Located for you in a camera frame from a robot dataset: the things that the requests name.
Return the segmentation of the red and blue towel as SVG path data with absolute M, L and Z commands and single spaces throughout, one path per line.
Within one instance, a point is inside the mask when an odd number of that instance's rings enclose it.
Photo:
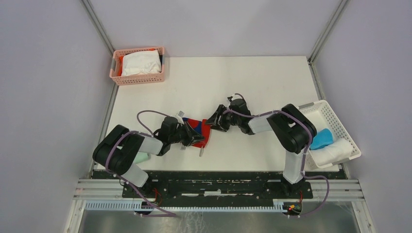
M 201 134 L 204 139 L 201 140 L 200 142 L 196 142 L 192 144 L 192 147 L 196 147 L 200 149 L 199 157 L 202 157 L 204 153 L 204 149 L 208 144 L 209 138 L 210 138 L 210 132 L 211 132 L 211 126 L 206 125 L 206 119 L 203 120 L 195 120 L 191 118 L 183 118 L 184 122 L 187 122 L 197 133 Z

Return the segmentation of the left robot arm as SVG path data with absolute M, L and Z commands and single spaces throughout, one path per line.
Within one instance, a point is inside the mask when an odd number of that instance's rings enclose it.
M 140 197 L 148 197 L 153 185 L 148 173 L 134 162 L 139 153 L 156 156 L 165 155 L 172 144 L 203 149 L 210 138 L 211 127 L 206 120 L 194 120 L 179 116 L 166 116 L 153 136 L 117 125 L 96 147 L 93 160 L 104 166 L 108 173 L 124 178 L 134 185 Z

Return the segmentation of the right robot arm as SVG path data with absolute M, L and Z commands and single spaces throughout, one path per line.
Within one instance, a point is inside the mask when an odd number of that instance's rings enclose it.
M 293 104 L 280 110 L 263 114 L 251 114 L 244 99 L 229 101 L 228 106 L 220 104 L 214 114 L 206 120 L 211 129 L 226 132 L 230 126 L 237 126 L 247 135 L 272 131 L 286 150 L 281 193 L 293 198 L 300 192 L 300 182 L 304 179 L 304 164 L 308 150 L 317 130 L 312 122 Z

